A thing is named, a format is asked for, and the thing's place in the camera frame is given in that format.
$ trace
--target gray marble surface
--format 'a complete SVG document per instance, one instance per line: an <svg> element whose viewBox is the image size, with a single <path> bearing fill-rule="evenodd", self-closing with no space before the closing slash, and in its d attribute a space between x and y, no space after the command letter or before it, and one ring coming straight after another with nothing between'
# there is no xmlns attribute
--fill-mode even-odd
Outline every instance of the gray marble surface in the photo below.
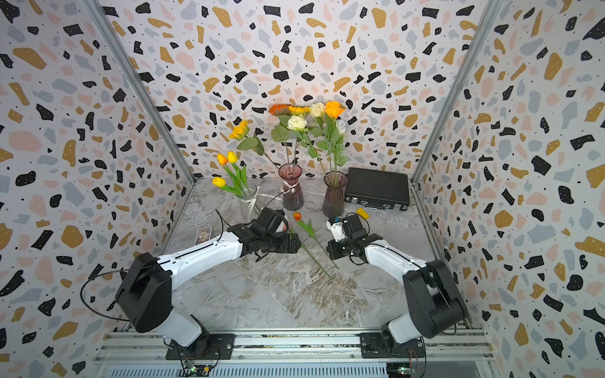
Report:
<svg viewBox="0 0 605 378"><path fill-rule="evenodd" d="M279 180L255 180L260 193L280 192ZM332 234L325 227L321 212L325 186L321 179L301 180L305 204L299 212L303 220L312 219L316 236L326 246ZM266 204L268 197L260 197ZM281 208L275 200L272 208ZM241 221L238 199L198 180L191 201L175 230L166 253L194 245L198 228L212 227L212 237L221 232L214 209L231 223ZM345 212L359 205L345 204ZM405 212L365 209L371 233L424 260L434 260L427 235L414 203ZM292 212L286 211L289 220ZM300 249L296 255L271 254L259 262L248 255L207 270L181 285L173 294L173 304L192 313L208 329L247 327L379 327L404 312L404 288L380 268L355 266L348 259L328 259L323 250L294 221L293 228L313 256L334 277L330 279Z"/></svg>

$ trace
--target flower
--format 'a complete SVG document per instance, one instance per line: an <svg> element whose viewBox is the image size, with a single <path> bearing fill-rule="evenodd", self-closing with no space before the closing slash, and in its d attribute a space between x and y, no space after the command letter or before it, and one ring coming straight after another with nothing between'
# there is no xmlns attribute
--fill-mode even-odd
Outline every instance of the flower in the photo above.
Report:
<svg viewBox="0 0 605 378"><path fill-rule="evenodd" d="M325 105L325 113L331 118L337 119L344 112L338 101L330 101Z"/></svg>
<svg viewBox="0 0 605 378"><path fill-rule="evenodd" d="M336 128L338 129L338 132L343 135L344 132L347 130L347 122L343 120L336 121Z"/></svg>
<svg viewBox="0 0 605 378"><path fill-rule="evenodd" d="M294 131L302 131L307 126L307 121L298 116L291 116L288 119L288 128Z"/></svg>
<svg viewBox="0 0 605 378"><path fill-rule="evenodd" d="M325 105L321 102L316 102L311 105L311 115L314 117L323 117L325 113Z"/></svg>
<svg viewBox="0 0 605 378"><path fill-rule="evenodd" d="M269 109L269 113L273 114L275 117L289 116L290 109L289 106L284 103L277 103L274 106L271 106L271 108Z"/></svg>
<svg viewBox="0 0 605 378"><path fill-rule="evenodd" d="M212 179L212 183L218 187L223 187L225 185L227 185L227 182L225 181L224 178L222 177L215 177Z"/></svg>
<svg viewBox="0 0 605 378"><path fill-rule="evenodd" d="M218 154L217 160L218 160L218 164L220 164L220 165L225 165L229 162L229 160L223 154Z"/></svg>
<svg viewBox="0 0 605 378"><path fill-rule="evenodd" d="M248 132L250 131L250 128L248 127L248 123L250 123L250 121L245 120L245 119L243 121L241 121L239 125L237 125L236 127L233 128L233 132L229 136L229 139L237 139L237 140L244 139L248 135Z"/></svg>
<svg viewBox="0 0 605 378"><path fill-rule="evenodd" d="M301 118L304 118L304 117L308 116L310 112L311 112L311 109L308 106L305 106L304 108L301 108L299 106L290 107L290 114L293 116L299 116Z"/></svg>
<svg viewBox="0 0 605 378"><path fill-rule="evenodd" d="M237 161L237 155L235 155L235 152L229 151L227 159L229 160L229 163L235 163Z"/></svg>

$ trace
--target patterned wall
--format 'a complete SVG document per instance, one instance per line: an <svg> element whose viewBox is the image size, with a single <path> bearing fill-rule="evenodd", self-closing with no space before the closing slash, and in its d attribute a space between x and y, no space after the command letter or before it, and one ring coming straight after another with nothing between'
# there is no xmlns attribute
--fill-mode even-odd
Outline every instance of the patterned wall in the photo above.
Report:
<svg viewBox="0 0 605 378"><path fill-rule="evenodd" d="M160 251L189 185L79 2L0 8L0 376L90 376L123 322L81 285Z"/></svg>
<svg viewBox="0 0 605 378"><path fill-rule="evenodd" d="M268 131L274 103L347 105L348 166L413 172L485 0L101 0L196 176L223 174L234 124ZM243 154L256 174L265 157ZM300 152L310 175L321 171Z"/></svg>
<svg viewBox="0 0 605 378"><path fill-rule="evenodd" d="M506 377L605 376L603 2L504 2L421 189Z"/></svg>

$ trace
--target glass vase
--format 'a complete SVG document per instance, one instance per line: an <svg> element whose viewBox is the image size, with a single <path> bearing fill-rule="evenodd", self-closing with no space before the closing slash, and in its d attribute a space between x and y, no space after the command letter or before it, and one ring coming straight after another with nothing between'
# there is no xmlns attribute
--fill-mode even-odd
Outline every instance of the glass vase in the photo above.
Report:
<svg viewBox="0 0 605 378"><path fill-rule="evenodd" d="M282 165L277 173L284 180L281 186L281 190L285 191L282 195L284 207L291 211L300 209L304 204L303 190L298 182L303 174L302 168L298 164L288 163Z"/></svg>
<svg viewBox="0 0 605 378"><path fill-rule="evenodd" d="M240 205L240 214L242 223L250 223L258 218L263 208L258 198L258 186L248 183L248 187L242 190L243 195L235 195Z"/></svg>
<svg viewBox="0 0 605 378"><path fill-rule="evenodd" d="M344 189L347 186L347 176L342 172L328 172L324 176L324 204L321 211L328 218L340 217L344 211Z"/></svg>

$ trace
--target white rose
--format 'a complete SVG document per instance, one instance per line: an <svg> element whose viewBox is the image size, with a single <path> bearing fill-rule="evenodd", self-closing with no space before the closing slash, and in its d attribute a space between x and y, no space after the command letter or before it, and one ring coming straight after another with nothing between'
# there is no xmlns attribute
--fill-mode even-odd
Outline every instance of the white rose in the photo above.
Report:
<svg viewBox="0 0 605 378"><path fill-rule="evenodd" d="M294 131L300 131L307 126L307 121L298 116L291 116L288 119L288 128Z"/></svg>
<svg viewBox="0 0 605 378"><path fill-rule="evenodd" d="M314 103L311 105L311 115L313 117L323 117L325 113L325 105L321 102Z"/></svg>
<svg viewBox="0 0 605 378"><path fill-rule="evenodd" d="M338 120L336 121L336 128L338 129L338 132L343 135L347 130L347 123L343 120Z"/></svg>

